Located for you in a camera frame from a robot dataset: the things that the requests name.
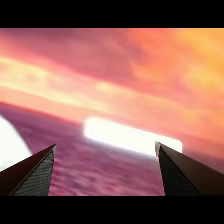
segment glowing white rectangle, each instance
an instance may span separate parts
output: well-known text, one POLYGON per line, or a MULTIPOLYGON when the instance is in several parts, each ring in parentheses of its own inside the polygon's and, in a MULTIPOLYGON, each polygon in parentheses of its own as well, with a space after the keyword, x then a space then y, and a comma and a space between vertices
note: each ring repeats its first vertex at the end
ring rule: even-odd
POLYGON ((85 137, 110 146, 156 157, 155 142, 182 153, 182 143, 170 137, 142 131, 97 117, 86 119, 85 137))

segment ridged surface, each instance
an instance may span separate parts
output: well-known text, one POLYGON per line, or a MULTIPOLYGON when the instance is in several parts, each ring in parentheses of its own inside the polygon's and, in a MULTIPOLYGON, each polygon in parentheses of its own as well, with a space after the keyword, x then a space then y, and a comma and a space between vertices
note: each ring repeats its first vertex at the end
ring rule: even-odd
POLYGON ((13 196, 48 196, 54 155, 51 152, 17 189, 13 196))
POLYGON ((163 150, 159 152, 159 161, 166 196, 199 196, 196 188, 163 150))

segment sky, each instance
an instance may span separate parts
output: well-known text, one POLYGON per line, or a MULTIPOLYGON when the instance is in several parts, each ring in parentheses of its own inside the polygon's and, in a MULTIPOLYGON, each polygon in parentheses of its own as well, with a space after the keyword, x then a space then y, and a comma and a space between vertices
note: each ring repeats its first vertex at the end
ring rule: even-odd
POLYGON ((224 159, 224 29, 0 29, 0 101, 99 116, 224 159))

